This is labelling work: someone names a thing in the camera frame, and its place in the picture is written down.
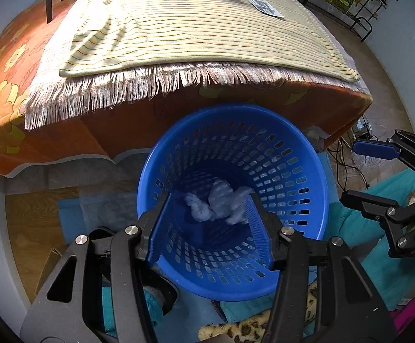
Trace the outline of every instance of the wooden floor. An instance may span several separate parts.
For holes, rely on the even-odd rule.
[[[65,245],[57,202],[77,197],[76,187],[6,196],[10,245],[30,302],[50,249]]]

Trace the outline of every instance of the striped towel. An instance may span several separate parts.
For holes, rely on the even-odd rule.
[[[143,65],[235,61],[296,68],[353,83],[360,77],[296,0],[89,0],[60,68],[78,77]]]

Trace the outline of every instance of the pink object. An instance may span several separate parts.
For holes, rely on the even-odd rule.
[[[395,328],[398,330],[398,334],[401,334],[401,332],[407,328],[415,317],[415,298],[412,299],[401,311],[392,311],[391,315],[393,322],[395,323]]]

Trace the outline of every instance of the blanket fringe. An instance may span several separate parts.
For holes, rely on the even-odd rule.
[[[364,93],[355,84],[300,70],[234,62],[193,62],[134,67],[117,72],[69,77],[63,83],[31,84],[25,111],[25,129],[67,120],[101,108],[163,96],[186,86],[210,84],[237,86],[308,82],[349,88]]]

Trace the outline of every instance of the blue plastic basket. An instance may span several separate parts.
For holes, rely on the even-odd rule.
[[[305,136],[276,113],[254,105],[219,105],[173,125],[153,148],[137,191],[137,211],[171,198],[151,239],[150,262],[179,286],[214,300],[240,301],[276,289],[278,272],[259,259],[248,224],[198,223],[184,201],[207,201],[216,179],[249,186],[282,223],[320,239],[328,211],[322,165]]]

